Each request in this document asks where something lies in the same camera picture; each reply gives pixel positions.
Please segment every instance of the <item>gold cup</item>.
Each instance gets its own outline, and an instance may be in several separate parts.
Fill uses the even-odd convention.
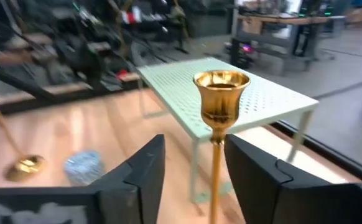
[[[44,158],[36,155],[25,155],[16,144],[14,138],[10,134],[4,122],[4,118],[0,112],[0,127],[9,141],[12,150],[17,154],[17,161],[15,161],[4,173],[6,180],[20,182],[27,180],[29,177],[37,174],[45,164]]]
[[[216,223],[220,186],[221,148],[228,128],[239,117],[239,101],[250,78],[242,72],[214,70],[198,73],[193,78],[202,99],[201,116],[213,130],[213,170],[211,172],[210,224]]]

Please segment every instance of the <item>table leg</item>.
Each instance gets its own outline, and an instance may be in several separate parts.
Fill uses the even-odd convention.
[[[199,143],[197,140],[192,142],[192,160],[190,167],[190,181],[189,181],[189,197],[191,202],[196,203],[196,181],[198,177],[198,150]]]
[[[168,113],[168,111],[159,111],[159,112],[155,112],[155,113],[146,113],[145,111],[145,104],[144,104],[144,93],[143,93],[143,82],[142,79],[138,79],[137,81],[138,83],[138,92],[139,92],[139,109],[142,113],[142,116],[144,118],[154,118],[154,117],[158,117],[158,116],[162,116]]]
[[[292,150],[290,151],[290,154],[287,156],[286,162],[293,162],[294,157],[297,153],[297,150],[299,149],[299,146],[301,145],[303,139],[304,139],[304,133],[307,130],[311,115],[313,111],[306,111],[300,118],[299,123],[299,129],[294,134],[293,137],[293,144],[292,144]]]
[[[199,161],[199,142],[193,140],[192,142],[192,161],[190,167],[190,187],[189,187],[189,197],[192,203],[206,203],[210,201],[211,191],[206,190],[204,192],[197,193],[196,184],[198,178],[198,161]],[[224,195],[233,190],[232,183],[227,181],[221,184],[220,195]]]

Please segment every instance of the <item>green light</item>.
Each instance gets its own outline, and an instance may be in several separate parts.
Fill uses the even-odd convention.
[[[73,4],[73,7],[77,10],[77,11],[79,11],[80,10],[80,8],[79,8],[79,6],[77,5],[77,3],[72,3]]]

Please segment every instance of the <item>candle holder stem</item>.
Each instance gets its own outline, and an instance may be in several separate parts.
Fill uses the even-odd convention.
[[[22,153],[22,151],[19,149],[18,145],[16,144],[14,138],[12,137],[11,133],[9,132],[4,119],[2,117],[2,114],[0,112],[0,128],[4,132],[4,135],[6,136],[7,141],[11,145],[14,152],[18,155],[18,157],[24,157],[25,155]]]
[[[211,171],[210,224],[217,223],[217,206],[220,197],[221,150],[223,144],[213,144],[213,167]]]

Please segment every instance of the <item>light green table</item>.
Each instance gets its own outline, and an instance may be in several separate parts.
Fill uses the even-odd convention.
[[[237,70],[246,73],[251,79],[251,84],[241,96],[239,120],[229,129],[230,134],[270,124],[288,116],[302,115],[299,131],[294,136],[292,150],[287,158],[288,162],[293,160],[302,142],[310,115],[318,104],[316,100],[215,58],[140,67],[140,90],[142,81],[146,82],[192,138],[190,200],[195,203],[207,202],[210,199],[210,193],[196,193],[196,181],[198,147],[199,144],[209,141],[211,129],[200,116],[200,94],[192,79],[194,74],[208,70]],[[140,106],[145,118],[165,113],[146,114],[142,91],[140,91]],[[231,183],[226,183],[223,185],[222,193],[231,189]]]

